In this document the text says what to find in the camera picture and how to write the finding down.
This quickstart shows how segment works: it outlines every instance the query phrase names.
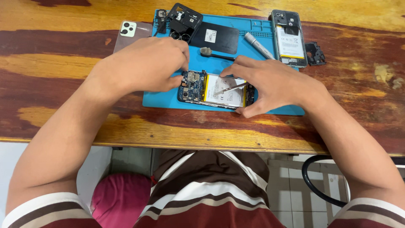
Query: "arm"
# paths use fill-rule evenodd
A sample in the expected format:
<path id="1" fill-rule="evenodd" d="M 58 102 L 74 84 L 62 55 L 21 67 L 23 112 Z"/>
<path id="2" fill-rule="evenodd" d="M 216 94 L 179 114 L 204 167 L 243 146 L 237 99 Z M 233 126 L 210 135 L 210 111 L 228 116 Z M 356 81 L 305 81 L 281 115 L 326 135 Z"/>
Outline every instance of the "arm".
<path id="1" fill-rule="evenodd" d="M 171 53 L 172 58 L 154 66 L 162 52 Z M 152 37 L 140 39 L 98 62 L 21 155 L 10 181 L 6 214 L 38 196 L 77 193 L 77 172 L 112 105 L 134 91 L 178 87 L 183 77 L 170 75 L 179 68 L 187 70 L 188 61 L 186 42 Z"/>
<path id="2" fill-rule="evenodd" d="M 284 105 L 305 109 L 347 178 L 352 199 L 368 197 L 405 209 L 405 183 L 381 145 L 328 93 L 325 86 L 277 60 L 238 56 L 221 76 L 242 77 L 259 91 L 258 100 L 236 111 L 249 118 Z"/>

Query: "person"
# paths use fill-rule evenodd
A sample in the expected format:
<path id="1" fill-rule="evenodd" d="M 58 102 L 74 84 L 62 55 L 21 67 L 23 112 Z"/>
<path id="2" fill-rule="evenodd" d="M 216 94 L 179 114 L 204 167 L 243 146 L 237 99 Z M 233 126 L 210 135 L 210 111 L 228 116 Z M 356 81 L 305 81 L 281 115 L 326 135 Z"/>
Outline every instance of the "person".
<path id="1" fill-rule="evenodd" d="M 161 59 L 160 53 L 171 57 Z M 178 87 L 182 76 L 171 75 L 188 70 L 189 60 L 186 42 L 150 37 L 99 61 L 20 157 L 3 227 L 100 227 L 83 210 L 76 189 L 97 131 L 124 95 Z M 245 56 L 220 74 L 226 75 L 244 78 L 259 93 L 254 104 L 236 110 L 239 121 L 289 104 L 306 111 L 350 187 L 351 201 L 330 228 L 405 227 L 405 184 L 397 168 L 321 82 L 280 61 Z M 168 151 L 154 176 L 134 227 L 284 227 L 269 210 L 269 170 L 254 153 Z"/>

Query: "transparent phone case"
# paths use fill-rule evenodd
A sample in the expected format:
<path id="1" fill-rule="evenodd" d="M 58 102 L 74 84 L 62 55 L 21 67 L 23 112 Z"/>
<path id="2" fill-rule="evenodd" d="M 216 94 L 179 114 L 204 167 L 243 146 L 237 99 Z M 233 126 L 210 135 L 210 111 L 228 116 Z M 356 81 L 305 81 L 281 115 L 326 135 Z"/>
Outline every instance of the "transparent phone case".
<path id="1" fill-rule="evenodd" d="M 135 24 L 136 28 L 132 31 L 127 30 L 127 33 L 124 34 L 123 31 L 128 28 L 124 26 L 125 23 L 131 26 Z M 120 26 L 117 42 L 115 43 L 114 53 L 141 38 L 152 36 L 152 28 L 151 24 L 144 22 L 123 21 Z"/>

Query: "shirt sleeve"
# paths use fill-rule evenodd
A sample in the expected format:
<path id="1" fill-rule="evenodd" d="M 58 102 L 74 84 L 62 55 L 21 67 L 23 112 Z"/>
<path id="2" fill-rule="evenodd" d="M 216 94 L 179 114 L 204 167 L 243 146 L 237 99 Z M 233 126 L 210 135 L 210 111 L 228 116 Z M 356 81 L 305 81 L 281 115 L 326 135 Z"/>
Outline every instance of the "shirt sleeve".
<path id="1" fill-rule="evenodd" d="M 372 198 L 350 201 L 328 228 L 405 228 L 405 211 L 391 203 Z"/>
<path id="2" fill-rule="evenodd" d="M 2 227 L 101 228 L 84 208 L 74 193 L 51 193 L 29 200 L 12 210 L 4 219 Z"/>

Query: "hand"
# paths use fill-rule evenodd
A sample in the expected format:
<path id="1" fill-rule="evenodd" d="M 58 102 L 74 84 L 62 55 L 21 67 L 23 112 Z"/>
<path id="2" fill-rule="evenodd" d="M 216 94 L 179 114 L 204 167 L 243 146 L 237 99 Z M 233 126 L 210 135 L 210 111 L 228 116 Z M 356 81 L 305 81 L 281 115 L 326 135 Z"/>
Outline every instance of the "hand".
<path id="1" fill-rule="evenodd" d="M 183 76 L 171 75 L 178 69 L 188 70 L 189 60 L 184 41 L 143 38 L 99 61 L 86 83 L 111 91 L 116 99 L 134 91 L 166 92 L 181 84 Z"/>
<path id="2" fill-rule="evenodd" d="M 293 104 L 305 108 L 309 101 L 317 97 L 315 92 L 326 91 L 321 82 L 278 60 L 259 61 L 238 56 L 234 63 L 220 74 L 221 77 L 227 75 L 241 77 L 258 90 L 259 96 L 256 102 L 236 109 L 237 113 L 246 118 L 284 105 Z"/>

